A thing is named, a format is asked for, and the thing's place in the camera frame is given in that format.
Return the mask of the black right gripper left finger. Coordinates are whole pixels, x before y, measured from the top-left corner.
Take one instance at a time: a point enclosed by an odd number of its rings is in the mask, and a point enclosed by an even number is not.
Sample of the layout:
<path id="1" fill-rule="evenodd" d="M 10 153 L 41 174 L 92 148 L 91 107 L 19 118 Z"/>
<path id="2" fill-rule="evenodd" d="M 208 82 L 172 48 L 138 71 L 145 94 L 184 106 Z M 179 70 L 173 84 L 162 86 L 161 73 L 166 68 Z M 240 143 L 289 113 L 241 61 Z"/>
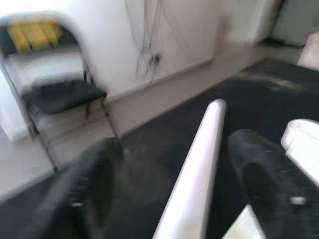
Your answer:
<path id="1" fill-rule="evenodd" d="M 25 239 L 97 239 L 108 220 L 123 148 L 106 138 L 84 150 L 49 187 L 23 230 Z"/>

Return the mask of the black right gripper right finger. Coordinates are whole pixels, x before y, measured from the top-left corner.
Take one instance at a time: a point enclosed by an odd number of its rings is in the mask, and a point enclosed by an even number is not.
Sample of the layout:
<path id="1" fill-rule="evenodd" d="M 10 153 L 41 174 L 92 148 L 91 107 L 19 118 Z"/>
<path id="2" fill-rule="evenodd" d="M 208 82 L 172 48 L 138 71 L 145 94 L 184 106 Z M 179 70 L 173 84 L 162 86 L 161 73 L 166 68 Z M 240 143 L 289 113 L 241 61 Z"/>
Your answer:
<path id="1" fill-rule="evenodd" d="M 240 129 L 228 137 L 228 153 L 266 238 L 319 237 L 319 189 L 277 144 Z"/>

